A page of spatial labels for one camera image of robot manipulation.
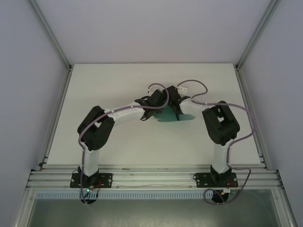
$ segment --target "red wire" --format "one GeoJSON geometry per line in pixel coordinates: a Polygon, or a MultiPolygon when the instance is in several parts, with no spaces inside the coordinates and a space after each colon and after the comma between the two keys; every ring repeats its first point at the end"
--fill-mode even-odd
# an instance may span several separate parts
{"type": "Polygon", "coordinates": [[[101,180],[99,179],[99,185],[94,185],[94,187],[100,187],[101,186],[101,180]]]}
{"type": "Polygon", "coordinates": [[[100,191],[101,184],[102,184],[102,182],[101,182],[101,180],[99,179],[99,188],[98,188],[98,191],[97,191],[97,198],[99,198],[99,191],[100,191]]]}
{"type": "Polygon", "coordinates": [[[228,183],[228,189],[231,187],[231,184],[233,184],[237,190],[237,185],[234,182],[230,182],[229,180],[227,180],[228,183]]]}

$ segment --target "aluminum frame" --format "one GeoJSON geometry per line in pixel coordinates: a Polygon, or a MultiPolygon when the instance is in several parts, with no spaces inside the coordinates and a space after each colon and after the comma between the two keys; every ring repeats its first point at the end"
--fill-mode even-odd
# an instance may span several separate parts
{"type": "Polygon", "coordinates": [[[59,54],[63,64],[65,65],[66,69],[70,70],[71,65],[69,61],[66,58],[66,55],[64,51],[62,50],[56,36],[53,34],[53,31],[51,30],[50,26],[48,25],[48,22],[46,21],[41,9],[39,8],[36,0],[28,0],[32,9],[34,10],[38,20],[40,21],[42,27],[44,28],[46,34],[48,35],[49,39],[51,40],[55,50],[59,54]]]}
{"type": "Polygon", "coordinates": [[[273,16],[274,12],[276,11],[279,3],[281,0],[272,0],[269,4],[268,8],[265,11],[265,14],[263,15],[260,23],[258,24],[254,34],[250,38],[249,43],[247,44],[242,56],[240,57],[240,60],[237,64],[237,69],[240,69],[245,61],[248,59],[250,53],[254,49],[256,43],[258,42],[259,38],[261,37],[264,29],[266,28],[267,24],[269,23],[271,17],[273,16]]]}
{"type": "MultiPolygon", "coordinates": [[[[251,109],[251,101],[247,96],[247,87],[243,82],[241,73],[235,70],[244,103],[248,109],[251,109]]],[[[71,166],[49,166],[46,162],[48,159],[47,148],[50,148],[53,141],[55,128],[58,123],[61,108],[63,106],[64,97],[67,92],[69,80],[71,78],[71,72],[67,75],[67,79],[62,88],[57,110],[53,117],[53,123],[51,124],[48,138],[45,145],[45,157],[43,161],[43,167],[41,171],[32,171],[27,183],[26,192],[23,197],[23,202],[19,208],[19,213],[16,218],[15,226],[26,226],[30,218],[31,209],[33,207],[33,201],[37,191],[40,190],[52,190],[54,192],[66,191],[70,192],[78,191],[79,189],[71,189],[70,179],[71,173],[77,168],[76,165],[71,166]]],[[[250,166],[252,169],[251,176],[247,182],[245,190],[252,189],[268,189],[271,190],[273,198],[275,198],[275,207],[278,213],[278,218],[282,226],[292,227],[296,226],[295,219],[292,215],[292,211],[287,197],[283,189],[282,180],[277,170],[270,170],[266,157],[264,156],[265,146],[260,140],[260,132],[257,132],[255,136],[256,145],[259,152],[260,165],[250,166]]],[[[99,166],[101,172],[113,173],[113,187],[110,190],[119,191],[137,191],[137,190],[171,190],[171,191],[183,191],[189,190],[192,192],[201,191],[196,187],[196,182],[193,179],[193,175],[198,172],[209,172],[208,165],[200,166],[182,166],[182,167],[170,167],[158,166],[157,168],[147,167],[141,168],[139,166],[99,166]]],[[[239,186],[242,186],[247,171],[237,171],[239,186]]]]}

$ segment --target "white table surface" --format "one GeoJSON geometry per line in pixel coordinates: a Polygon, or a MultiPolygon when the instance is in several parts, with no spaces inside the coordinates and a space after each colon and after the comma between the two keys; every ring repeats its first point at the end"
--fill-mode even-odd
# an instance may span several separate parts
{"type": "MultiPolygon", "coordinates": [[[[151,83],[177,85],[186,79],[204,82],[209,92],[203,102],[224,100],[244,106],[232,64],[76,64],[49,154],[49,165],[78,165],[81,148],[77,127],[92,107],[121,107],[147,95],[151,83]]],[[[185,84],[187,95],[204,91],[195,83],[185,84]]],[[[231,107],[240,124],[238,137],[250,133],[246,113],[231,107]]],[[[213,142],[203,120],[158,122],[155,118],[114,127],[99,157],[100,165],[196,166],[213,160],[213,142]]],[[[259,164],[253,138],[232,147],[232,164],[259,164]]]]}

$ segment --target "glass panel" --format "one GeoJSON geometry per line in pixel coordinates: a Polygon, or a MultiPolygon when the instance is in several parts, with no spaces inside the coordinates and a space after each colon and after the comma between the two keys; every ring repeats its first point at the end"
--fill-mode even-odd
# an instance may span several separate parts
{"type": "Polygon", "coordinates": [[[36,200],[29,227],[278,227],[270,190],[244,190],[233,203],[203,200],[36,200]]]}

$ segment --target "white wall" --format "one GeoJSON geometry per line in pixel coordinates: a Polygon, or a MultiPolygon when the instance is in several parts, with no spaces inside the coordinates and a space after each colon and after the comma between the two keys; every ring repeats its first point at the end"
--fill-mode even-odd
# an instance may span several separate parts
{"type": "Polygon", "coordinates": [[[237,63],[270,0],[37,0],[74,63],[237,63]]]}
{"type": "Polygon", "coordinates": [[[274,168],[303,226],[303,1],[281,1],[243,67],[274,168]]]}
{"type": "Polygon", "coordinates": [[[12,225],[65,67],[25,0],[0,1],[0,226],[12,225]]]}

